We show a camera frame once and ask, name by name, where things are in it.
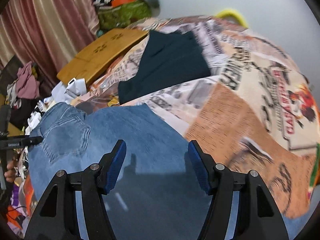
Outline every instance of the yellow handle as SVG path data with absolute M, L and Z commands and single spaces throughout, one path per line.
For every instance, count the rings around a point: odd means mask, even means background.
M 236 11 L 234 9 L 223 10 L 223 11 L 219 12 L 216 15 L 216 17 L 222 18 L 222 19 L 224 19 L 226 17 L 233 17 L 239 22 L 239 25 L 241 25 L 244 28 L 248 28 L 247 22 L 244 19 L 244 17 L 238 11 Z

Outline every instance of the folded black fabric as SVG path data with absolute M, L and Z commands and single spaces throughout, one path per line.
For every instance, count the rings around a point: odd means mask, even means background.
M 190 80 L 210 76 L 202 48 L 193 33 L 150 31 L 137 74 L 119 83 L 119 102 L 124 104 L 149 93 Z
M 27 128 L 28 118 L 35 109 L 37 102 L 38 99 L 21 98 L 21 107 L 11 110 L 10 123 L 20 130 L 22 130 L 23 127 Z

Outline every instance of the metal screw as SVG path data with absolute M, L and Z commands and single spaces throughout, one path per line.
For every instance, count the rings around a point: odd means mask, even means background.
M 216 165 L 216 169 L 219 170 L 219 171 L 223 171 L 223 170 L 224 170 L 224 165 L 221 164 L 221 163 L 218 163 L 218 164 Z
M 99 164 L 97 164 L 97 163 L 91 164 L 90 169 L 93 171 L 99 169 Z
M 251 176 L 253 177 L 257 177 L 259 175 L 259 173 L 255 170 L 250 171 Z
M 60 170 L 56 174 L 57 174 L 58 177 L 61 177 L 61 176 L 64 175 L 64 170 Z

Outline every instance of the blue gripper pad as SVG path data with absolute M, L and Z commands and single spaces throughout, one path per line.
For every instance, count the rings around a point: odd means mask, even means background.
M 122 141 L 107 172 L 107 183 L 104 188 L 106 193 L 109 193 L 116 185 L 126 152 L 127 146 L 125 142 Z
M 209 174 L 200 158 L 200 153 L 197 151 L 196 148 L 197 147 L 194 145 L 192 141 L 189 142 L 188 155 L 191 160 L 192 167 L 196 173 L 198 183 L 201 189 L 204 190 L 207 194 L 209 194 L 209 192 L 211 191 L 211 186 L 209 183 Z

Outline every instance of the human hand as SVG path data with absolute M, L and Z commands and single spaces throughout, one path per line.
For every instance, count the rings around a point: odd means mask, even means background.
M 15 178 L 16 178 L 16 171 L 14 169 L 14 167 L 17 165 L 17 160 L 13 159 L 12 161 L 10 161 L 7 165 L 7 170 L 4 173 L 5 178 L 7 179 L 7 182 L 14 182 Z

